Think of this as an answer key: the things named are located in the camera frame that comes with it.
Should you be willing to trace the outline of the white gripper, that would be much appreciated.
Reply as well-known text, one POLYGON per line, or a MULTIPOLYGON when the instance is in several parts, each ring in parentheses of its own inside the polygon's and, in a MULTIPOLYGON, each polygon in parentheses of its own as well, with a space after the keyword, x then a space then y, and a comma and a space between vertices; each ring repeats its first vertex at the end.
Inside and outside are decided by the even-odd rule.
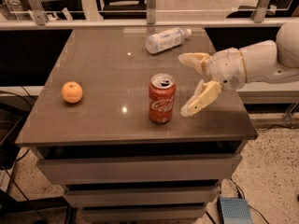
POLYGON ((246 69, 239 49, 218 51, 212 57, 204 52, 182 53, 178 59, 181 64, 194 68, 200 75, 207 71, 212 79, 198 83, 193 96, 180 109, 182 117, 191 117, 212 104, 222 89, 237 90, 246 83, 246 69))

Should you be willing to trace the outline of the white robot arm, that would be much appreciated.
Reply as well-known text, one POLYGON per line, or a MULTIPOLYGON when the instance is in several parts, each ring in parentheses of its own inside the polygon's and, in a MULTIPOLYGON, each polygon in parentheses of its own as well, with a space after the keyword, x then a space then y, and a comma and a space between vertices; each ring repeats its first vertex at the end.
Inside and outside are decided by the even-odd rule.
POLYGON ((182 53, 178 59, 203 77, 180 110, 183 117, 190 117, 216 101, 222 92, 241 89, 247 83, 296 81, 299 78, 299 24, 281 25, 274 41, 224 49, 213 55, 182 53))

